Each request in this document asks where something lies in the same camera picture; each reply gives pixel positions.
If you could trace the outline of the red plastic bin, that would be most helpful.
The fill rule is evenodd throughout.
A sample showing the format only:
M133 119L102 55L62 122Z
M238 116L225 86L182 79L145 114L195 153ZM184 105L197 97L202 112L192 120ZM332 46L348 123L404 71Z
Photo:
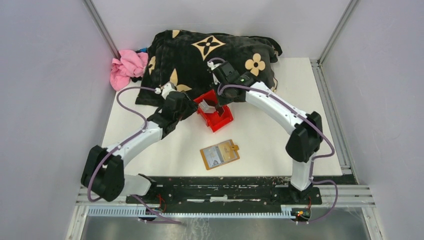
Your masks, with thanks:
M212 114L203 113L199 109L199 103L203 99L214 101L216 112ZM197 114L202 117L202 119L205 121L206 126L209 127L213 133L227 126L229 123L231 123L234 120L232 112L227 105L218 106L218 98L213 89L197 97L194 101L198 105Z

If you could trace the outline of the silver credit card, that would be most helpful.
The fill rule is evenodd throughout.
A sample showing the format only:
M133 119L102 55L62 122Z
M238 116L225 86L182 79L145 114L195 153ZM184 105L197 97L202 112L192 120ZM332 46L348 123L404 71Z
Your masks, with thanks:
M219 151L219 148L216 146L205 148L203 150L203 154L205 156L205 160L209 168L213 168L222 163L221 153Z

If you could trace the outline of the gold credit card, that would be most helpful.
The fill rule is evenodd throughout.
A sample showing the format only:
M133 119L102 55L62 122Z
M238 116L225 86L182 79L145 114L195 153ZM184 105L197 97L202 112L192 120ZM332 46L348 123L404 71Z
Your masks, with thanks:
M232 144L229 141L219 143L218 149L225 162L232 161L237 158L235 151L232 148Z

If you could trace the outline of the yellow leather card holder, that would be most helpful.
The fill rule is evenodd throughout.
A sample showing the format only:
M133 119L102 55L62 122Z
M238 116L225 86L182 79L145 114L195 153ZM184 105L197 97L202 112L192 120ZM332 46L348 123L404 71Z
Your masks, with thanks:
M240 159L239 146L232 139L199 150L206 170L215 169Z

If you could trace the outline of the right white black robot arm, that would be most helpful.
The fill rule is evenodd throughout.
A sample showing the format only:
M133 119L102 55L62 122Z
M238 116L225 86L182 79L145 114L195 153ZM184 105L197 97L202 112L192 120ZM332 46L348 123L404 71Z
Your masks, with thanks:
M212 73L218 106L234 102L249 103L270 116L287 132L289 139L285 150L293 161L288 196L293 203L302 204L309 198L313 185L312 159L323 141L321 115L294 108L253 73L247 71L240 74L228 61L208 61L207 66Z

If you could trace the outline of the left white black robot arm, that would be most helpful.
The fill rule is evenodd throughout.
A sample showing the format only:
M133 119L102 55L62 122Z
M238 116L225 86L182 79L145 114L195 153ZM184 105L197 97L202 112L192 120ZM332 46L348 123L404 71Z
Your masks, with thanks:
M162 106L135 133L108 147L95 145L88 153L81 175L90 202L101 199L112 202L119 196L137 195L149 204L158 191L153 180L143 174L125 174L125 167L149 146L159 142L176 129L179 122L198 110L198 104L185 92L171 91Z

